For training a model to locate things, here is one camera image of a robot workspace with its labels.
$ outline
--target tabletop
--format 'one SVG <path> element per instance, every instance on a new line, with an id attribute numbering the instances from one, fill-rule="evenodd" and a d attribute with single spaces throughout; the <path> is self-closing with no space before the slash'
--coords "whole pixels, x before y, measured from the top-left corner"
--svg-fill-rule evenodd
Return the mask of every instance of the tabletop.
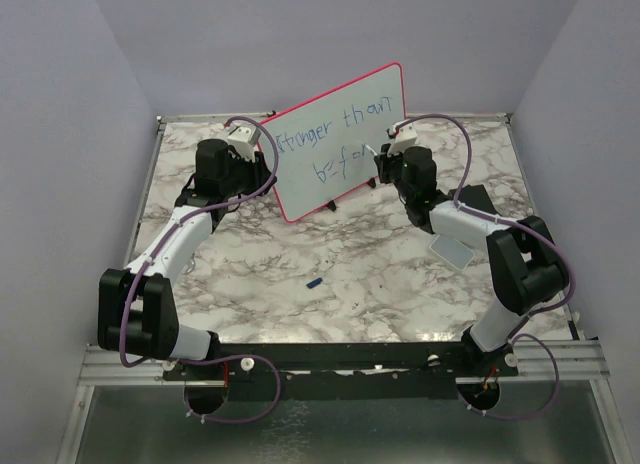
<path id="1" fill-rule="evenodd" d="M 194 172 L 196 145 L 218 136 L 210 122 L 166 126 L 135 245 L 135 255 L 166 224 Z M 468 184 L 484 184 L 496 209 L 532 213 L 507 125 L 463 120 L 473 146 Z M 433 151 L 438 186 L 457 187 L 466 160 L 450 123 L 418 123 L 418 144 Z M 199 248 L 196 268 L 174 296 L 180 322 L 217 332 L 223 342 L 392 342 L 458 340 L 493 300 L 487 256 L 463 272 L 429 251 L 435 236 L 414 228 L 396 189 L 359 188 L 328 209 L 288 224 L 273 192 L 241 204 Z M 323 283 L 306 284 L 321 277 Z M 542 339 L 570 339 L 563 310 L 524 328 Z"/>

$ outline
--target gray wall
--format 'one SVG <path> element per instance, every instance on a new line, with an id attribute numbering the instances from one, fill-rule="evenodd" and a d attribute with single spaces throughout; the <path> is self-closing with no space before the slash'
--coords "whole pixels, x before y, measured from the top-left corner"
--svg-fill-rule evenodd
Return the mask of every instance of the gray wall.
<path id="1" fill-rule="evenodd" d="M 96 0 L 159 114 L 281 110 L 399 61 L 410 110 L 514 111 L 576 0 Z"/>
<path id="2" fill-rule="evenodd" d="M 579 0 L 518 106 L 540 213 L 576 268 L 640 462 L 640 0 Z"/>
<path id="3" fill-rule="evenodd" d="M 154 116 L 94 0 L 0 0 L 0 462 L 53 462 Z"/>

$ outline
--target metal frame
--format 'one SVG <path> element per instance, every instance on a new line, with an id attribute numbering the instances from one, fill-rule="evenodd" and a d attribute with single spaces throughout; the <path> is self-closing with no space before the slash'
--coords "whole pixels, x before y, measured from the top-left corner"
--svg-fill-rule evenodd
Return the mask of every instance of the metal frame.
<path id="1" fill-rule="evenodd" d="M 269 113 L 242 113 L 242 115 L 254 117 L 267 117 L 268 114 Z M 215 115 L 166 116 L 158 118 L 159 126 L 152 160 L 147 171 L 144 189 L 138 205 L 134 230 L 129 239 L 129 248 L 126 260 L 123 264 L 130 261 L 130 257 L 135 249 L 140 221 L 144 213 L 144 207 L 147 201 L 166 125 L 174 122 L 209 122 L 215 118 L 231 117 L 233 115 L 237 114 L 225 113 Z M 419 114 L 410 113 L 408 114 L 408 117 L 413 115 Z M 522 168 L 518 149 L 515 146 L 515 140 L 510 125 L 510 116 L 507 114 L 454 115 L 465 119 L 490 119 L 506 124 L 511 143 L 518 160 L 518 165 L 525 182 L 525 187 L 527 192 L 529 192 L 530 186 Z M 530 193 L 529 196 L 535 210 L 537 206 L 535 205 Z M 567 313 L 568 321 L 571 321 L 570 311 L 565 309 L 565 312 Z M 561 380 L 589 380 L 591 382 L 597 408 L 616 462 L 619 464 L 633 464 L 633 458 L 631 457 L 631 451 L 628 446 L 624 428 L 622 427 L 622 422 L 618 416 L 615 401 L 613 400 L 611 389 L 607 381 L 609 377 L 609 370 L 600 348 L 600 344 L 598 341 L 584 340 L 583 334 L 580 337 L 582 340 L 545 341 L 545 344 L 551 348 L 558 361 Z M 519 375 L 513 377 L 504 376 L 501 377 L 501 381 L 532 382 L 549 381 L 554 379 L 553 367 L 548 356 L 536 343 L 520 342 L 515 346 L 514 354 L 518 359 Z M 126 369 L 121 366 L 117 353 L 103 351 L 97 346 L 89 345 L 85 353 L 85 359 L 78 381 L 78 388 L 76 390 L 73 408 L 69 416 L 68 425 L 64 434 L 57 462 L 59 464 L 76 462 L 95 387 L 185 385 L 185 381 L 164 381 L 162 379 L 164 371 L 163 363 L 154 360 L 147 361 L 134 369 Z M 372 373 L 386 372 L 390 375 L 393 375 L 394 371 L 401 371 L 401 369 L 379 369 L 376 367 L 371 370 Z M 289 375 L 292 377 L 294 377 L 296 373 L 305 372 L 307 371 L 304 369 L 299 371 L 288 371 Z M 466 384 L 479 382 L 480 380 L 481 378 L 465 377 L 456 379 L 456 383 Z M 224 385 L 224 383 L 219 380 L 189 381 L 188 384 L 189 386 L 209 387 L 222 387 Z"/>

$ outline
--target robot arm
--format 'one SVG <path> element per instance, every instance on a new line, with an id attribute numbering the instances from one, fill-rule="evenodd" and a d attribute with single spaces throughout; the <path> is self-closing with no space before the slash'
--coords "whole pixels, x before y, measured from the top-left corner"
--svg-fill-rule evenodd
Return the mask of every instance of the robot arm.
<path id="1" fill-rule="evenodd" d="M 452 193 L 437 189 L 437 166 L 430 149 L 416 146 L 417 133 L 411 124 L 389 129 L 390 143 L 374 159 L 380 182 L 391 183 L 411 223 L 430 233 L 458 239 L 489 256 L 496 299 L 485 315 L 463 336 L 474 360 L 500 350 L 527 319 L 528 313 L 549 301 L 569 283 L 566 266 L 558 255 L 518 227 L 518 223 L 553 242 L 544 221 L 530 216 L 520 221 L 500 217 L 483 186 L 466 186 L 460 201 L 494 216 L 481 219 L 456 207 Z"/>
<path id="2" fill-rule="evenodd" d="M 136 289 L 136 297 L 142 298 L 142 310 L 133 309 L 129 314 L 126 352 L 156 359 L 202 360 L 217 355 L 220 343 L 215 333 L 178 322 L 172 285 L 227 212 L 225 208 L 197 211 L 256 192 L 267 182 L 271 173 L 264 156 L 253 150 L 259 135 L 257 129 L 239 127 L 226 140 L 207 139 L 198 143 L 195 174 L 182 189 L 159 237 L 124 270 L 108 269 L 100 279 L 100 347 L 119 349 L 126 296 L 134 277 L 148 264 Z M 175 232 L 168 232 L 174 226 Z"/>

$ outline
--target cable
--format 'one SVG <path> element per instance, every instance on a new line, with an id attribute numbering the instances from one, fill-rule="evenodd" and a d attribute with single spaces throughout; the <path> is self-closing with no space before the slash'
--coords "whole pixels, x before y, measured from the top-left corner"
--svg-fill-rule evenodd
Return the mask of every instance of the cable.
<path id="1" fill-rule="evenodd" d="M 553 252 L 555 252 L 558 257 L 560 258 L 560 260 L 563 262 L 563 264 L 565 265 L 565 267 L 567 268 L 567 273 L 569 274 L 569 290 L 567 291 L 567 294 L 556 304 L 552 304 L 550 306 L 547 307 L 541 307 L 539 309 L 535 309 L 531 312 L 529 312 L 528 317 L 533 317 L 536 314 L 540 314 L 542 312 L 547 312 L 547 311 L 553 311 L 555 309 L 559 309 L 562 306 L 564 306 L 567 302 L 569 302 L 571 300 L 571 298 L 573 297 L 575 290 L 576 290 L 576 278 L 575 278 L 575 274 L 573 272 L 572 267 L 569 265 L 569 260 L 567 259 L 566 255 L 560 250 L 558 249 L 558 247 L 551 242 L 549 239 L 547 239 L 546 237 L 544 237 L 543 235 L 537 233 L 536 231 L 529 229 L 528 227 L 520 224 L 519 222 L 514 222 L 514 221 L 509 221 L 507 219 L 503 219 L 500 218 L 498 216 L 494 216 L 493 214 L 488 214 L 482 211 L 479 211 L 477 209 L 473 209 L 471 207 L 466 206 L 463 203 L 458 202 L 458 199 L 460 197 L 460 192 L 462 191 L 462 188 L 464 187 L 464 183 L 467 180 L 467 177 L 469 176 L 469 169 L 471 168 L 471 138 L 469 137 L 469 133 L 467 132 L 467 130 L 464 128 L 464 126 L 460 123 L 460 121 L 458 121 L 457 119 L 451 117 L 451 116 L 447 116 L 446 114 L 423 114 L 421 116 L 416 116 L 416 117 L 412 117 L 410 119 L 407 119 L 406 121 L 402 122 L 401 124 L 399 124 L 396 127 L 396 133 L 395 135 L 398 134 L 398 131 L 403 128 L 404 126 L 407 126 L 413 122 L 422 120 L 422 119 L 444 119 L 445 121 L 449 121 L 452 122 L 453 124 L 455 124 L 458 129 L 460 129 L 460 131 L 462 131 L 462 134 L 464 135 L 464 140 L 467 143 L 467 163 L 464 167 L 464 172 L 462 174 L 462 179 L 460 179 L 460 184 L 458 184 L 458 188 L 456 189 L 456 192 L 453 195 L 453 204 L 462 212 L 466 212 L 467 214 L 470 214 L 472 216 L 475 217 L 479 217 L 480 219 L 484 219 L 485 221 L 489 221 L 489 222 L 495 222 L 498 224 L 502 224 L 504 226 L 509 226 L 509 227 L 515 227 L 519 230 L 521 230 L 522 232 L 529 234 L 530 236 L 535 237 L 536 239 L 538 239 L 540 242 L 542 242 L 545 246 L 547 246 L 549 249 L 551 249 Z M 526 324 L 528 321 L 527 319 L 524 319 L 521 323 L 521 325 L 516 328 L 513 332 L 512 335 L 515 334 L 516 332 L 518 332 L 523 326 L 524 324 Z"/>
<path id="2" fill-rule="evenodd" d="M 523 337 L 528 337 L 529 339 L 532 339 L 536 341 L 538 344 L 540 344 L 540 346 L 547 352 L 547 354 L 549 354 L 549 359 L 551 359 L 551 364 L 553 365 L 553 372 L 555 374 L 555 381 L 553 384 L 553 394 L 551 394 L 551 397 L 549 398 L 547 403 L 537 411 L 530 412 L 528 414 L 514 414 L 511 416 L 505 416 L 502 414 L 496 414 L 495 412 L 491 412 L 491 411 L 481 411 L 480 409 L 475 408 L 471 404 L 469 404 L 467 400 L 462 396 L 462 394 L 458 393 L 458 397 L 462 400 L 462 402 L 464 402 L 467 405 L 467 409 L 469 411 L 475 412 L 476 414 L 479 414 L 483 417 L 491 417 L 493 419 L 498 419 L 500 421 L 522 421 L 526 419 L 534 419 L 536 417 L 541 416 L 542 414 L 547 412 L 549 408 L 553 405 L 553 403 L 556 401 L 556 399 L 558 399 L 558 393 L 560 391 L 560 370 L 558 369 L 558 362 L 556 361 L 556 358 L 553 356 L 551 349 L 549 349 L 549 347 L 544 342 L 542 342 L 537 337 L 532 336 L 531 334 L 518 334 L 516 337 L 513 338 L 513 341 L 511 341 L 511 345 L 515 346 L 516 342 L 518 342 Z"/>
<path id="3" fill-rule="evenodd" d="M 129 314 L 131 312 L 131 304 L 133 303 L 133 301 L 135 300 L 135 296 L 136 296 L 136 290 L 138 289 L 138 285 L 140 284 L 140 280 L 142 279 L 142 276 L 144 275 L 145 271 L 147 270 L 147 268 L 149 267 L 150 262 L 153 261 L 153 259 L 156 258 L 156 256 L 158 255 L 158 253 L 160 252 L 160 250 L 164 247 L 164 245 L 167 243 L 167 241 L 169 240 L 169 238 L 173 235 L 174 232 L 176 232 L 176 230 L 178 230 L 185 222 L 187 222 L 189 219 L 191 219 L 194 216 L 197 216 L 198 214 L 202 214 L 204 212 L 210 212 L 213 211 L 215 209 L 222 209 L 225 207 L 229 207 L 232 206 L 234 204 L 241 204 L 245 201 L 248 201 L 249 199 L 253 199 L 254 197 L 259 196 L 260 194 L 262 194 L 265 190 L 267 190 L 269 188 L 269 186 L 271 185 L 271 183 L 273 182 L 273 180 L 276 177 L 276 172 L 278 170 L 278 162 L 279 162 L 279 156 L 278 156 L 278 148 L 276 146 L 276 142 L 273 140 L 273 136 L 271 136 L 271 134 L 269 133 L 269 131 L 267 131 L 265 129 L 265 127 L 260 124 L 259 122 L 249 118 L 249 117 L 244 117 L 244 116 L 234 116 L 229 118 L 229 120 L 227 120 L 227 122 L 224 124 L 225 127 L 229 127 L 229 125 L 233 122 L 233 121 L 245 121 L 248 122 L 250 124 L 253 124 L 255 127 L 257 127 L 265 136 L 267 136 L 267 139 L 269 139 L 269 142 L 271 143 L 271 147 L 273 147 L 273 169 L 271 170 L 271 175 L 269 176 L 269 178 L 267 179 L 267 181 L 255 192 L 252 192 L 251 194 L 241 197 L 239 199 L 235 199 L 233 201 L 227 201 L 227 202 L 221 202 L 219 204 L 213 204 L 211 206 L 207 206 L 207 207 L 203 207 L 201 209 L 196 209 L 195 211 L 192 211 L 186 215 L 184 215 L 180 221 L 176 224 L 174 224 L 173 226 L 171 226 L 167 232 L 164 234 L 164 236 L 162 236 L 162 238 L 160 239 L 160 241 L 158 241 L 158 244 L 156 245 L 156 247 L 154 247 L 151 252 L 149 253 L 149 260 L 145 261 L 142 266 L 140 267 L 140 270 L 136 273 L 135 277 L 133 278 L 133 282 L 131 283 L 131 287 L 129 288 L 129 292 L 127 293 L 127 298 L 125 300 L 124 303 L 124 310 L 122 312 L 122 321 L 120 322 L 120 338 L 118 341 L 118 348 L 120 351 L 120 362 L 122 363 L 122 365 L 124 367 L 135 367 L 138 364 L 144 362 L 147 360 L 146 357 L 142 357 L 140 359 L 137 359 L 133 362 L 129 362 L 127 360 L 127 355 L 126 355 L 126 343 L 127 343 L 127 324 L 129 323 Z"/>
<path id="4" fill-rule="evenodd" d="M 196 417 L 199 417 L 203 422 L 211 421 L 211 422 L 218 422 L 220 424 L 248 424 L 250 422 L 255 422 L 259 419 L 262 419 L 264 416 L 266 416 L 271 411 L 273 411 L 273 409 L 276 407 L 276 404 L 278 403 L 278 400 L 280 399 L 280 391 L 282 389 L 282 383 L 280 382 L 280 374 L 278 373 L 276 366 L 274 366 L 269 359 L 262 356 L 256 356 L 253 354 L 239 354 L 237 356 L 221 357 L 220 359 L 212 359 L 210 361 L 194 361 L 191 359 L 181 359 L 181 362 L 186 364 L 191 364 L 193 366 L 213 366 L 213 365 L 218 365 L 218 364 L 226 363 L 229 361 L 237 361 L 239 359 L 245 359 L 245 358 L 264 362 L 267 366 L 269 366 L 269 368 L 271 369 L 271 372 L 273 372 L 273 375 L 276 378 L 276 393 L 275 393 L 275 396 L 273 397 L 273 400 L 271 401 L 271 404 L 269 404 L 269 407 L 267 407 L 261 413 L 256 414 L 255 416 L 242 417 L 240 419 L 227 419 L 224 417 L 215 417 L 207 414 L 198 414 L 193 409 L 191 409 L 191 405 L 189 404 L 189 399 L 187 398 L 187 393 L 185 388 L 183 399 L 184 399 L 184 405 L 186 406 L 188 411 L 187 417 L 194 415 Z"/>

